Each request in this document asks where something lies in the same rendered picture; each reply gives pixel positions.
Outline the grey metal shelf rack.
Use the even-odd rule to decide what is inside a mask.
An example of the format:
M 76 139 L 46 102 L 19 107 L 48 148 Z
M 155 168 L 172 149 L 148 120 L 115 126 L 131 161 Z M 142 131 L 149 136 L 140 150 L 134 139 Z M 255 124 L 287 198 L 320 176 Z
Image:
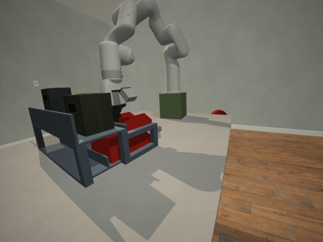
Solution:
M 127 124 L 114 122 L 114 129 L 86 137 L 77 134 L 73 114 L 33 107 L 28 109 L 38 149 L 85 188 L 94 183 L 94 177 L 120 163 L 128 164 L 158 146 L 158 132 L 162 131 L 157 123 L 128 131 Z M 41 130 L 59 138 L 60 143 L 46 147 Z M 151 143 L 130 153 L 129 139 L 148 131 Z M 111 164 L 109 157 L 92 150 L 91 142 L 114 134 L 118 134 L 121 159 Z

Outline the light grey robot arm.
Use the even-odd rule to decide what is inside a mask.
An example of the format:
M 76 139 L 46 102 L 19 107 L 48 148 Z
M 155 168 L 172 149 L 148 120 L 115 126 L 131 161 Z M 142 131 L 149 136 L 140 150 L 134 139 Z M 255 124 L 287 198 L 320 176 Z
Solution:
M 119 14 L 119 16 L 118 16 Z M 127 46 L 120 45 L 135 33 L 135 26 L 148 17 L 149 27 L 164 49 L 166 64 L 166 89 L 164 93 L 182 93 L 180 91 L 179 58 L 189 53 L 188 44 L 181 29 L 176 24 L 165 26 L 155 0 L 132 0 L 122 2 L 113 12 L 112 21 L 116 27 L 99 44 L 102 79 L 122 78 L 121 66 L 130 65 L 135 59 L 134 52 Z M 180 92 L 179 92 L 180 91 Z M 137 95 L 131 87 L 112 90 L 119 92 L 125 102 L 135 101 Z

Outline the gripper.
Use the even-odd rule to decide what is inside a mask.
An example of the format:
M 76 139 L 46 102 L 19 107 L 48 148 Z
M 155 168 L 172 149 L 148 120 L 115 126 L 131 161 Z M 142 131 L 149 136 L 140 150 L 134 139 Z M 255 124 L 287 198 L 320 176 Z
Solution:
M 112 92 L 112 90 L 120 90 L 125 88 L 122 78 L 106 78 L 100 81 L 99 93 L 111 93 L 112 109 L 114 122 L 119 122 L 120 112 L 126 106 L 125 100 L 119 92 Z

